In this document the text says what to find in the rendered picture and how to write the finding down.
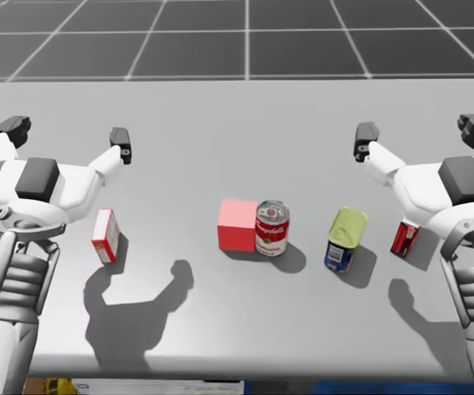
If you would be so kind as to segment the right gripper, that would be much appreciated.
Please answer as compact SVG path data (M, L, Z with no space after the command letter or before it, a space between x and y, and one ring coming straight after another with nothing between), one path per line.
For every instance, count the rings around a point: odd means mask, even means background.
M474 114L460 115L458 128L462 141L474 150ZM359 123L353 156L378 183L393 186L406 219L439 237L448 236L459 221L474 221L474 154L404 166L378 142L379 134L374 122Z

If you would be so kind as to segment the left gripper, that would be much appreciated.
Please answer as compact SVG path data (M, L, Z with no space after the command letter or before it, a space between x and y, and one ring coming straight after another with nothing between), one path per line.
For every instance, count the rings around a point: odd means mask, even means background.
M28 220L38 225L77 222L91 210L100 179L113 179L124 165L131 164L130 136L126 128L120 127L112 129L110 148L96 157L90 168L63 165L47 158L19 160L17 149L27 142L30 127L30 118L26 116L11 116L0 123L0 203L11 208L10 222ZM55 175L56 184L48 202L18 197L16 186L20 178L44 184Z

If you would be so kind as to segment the pink cube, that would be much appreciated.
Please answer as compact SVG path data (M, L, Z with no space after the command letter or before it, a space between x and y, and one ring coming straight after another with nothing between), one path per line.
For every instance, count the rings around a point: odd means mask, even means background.
M258 203L223 199L217 221L220 250L250 252L255 250L255 221Z

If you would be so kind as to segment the red and white carton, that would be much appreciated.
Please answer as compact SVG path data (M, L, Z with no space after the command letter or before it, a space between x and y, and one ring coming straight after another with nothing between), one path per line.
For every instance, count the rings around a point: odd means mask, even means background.
M102 263L114 263L119 247L120 230L114 211L100 209L95 219L91 242Z

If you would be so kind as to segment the red and white can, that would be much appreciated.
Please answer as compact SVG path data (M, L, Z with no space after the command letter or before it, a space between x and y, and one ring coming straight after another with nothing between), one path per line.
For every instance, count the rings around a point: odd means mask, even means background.
M255 247L268 257L282 255L288 245L290 210L277 200L261 202L256 210Z

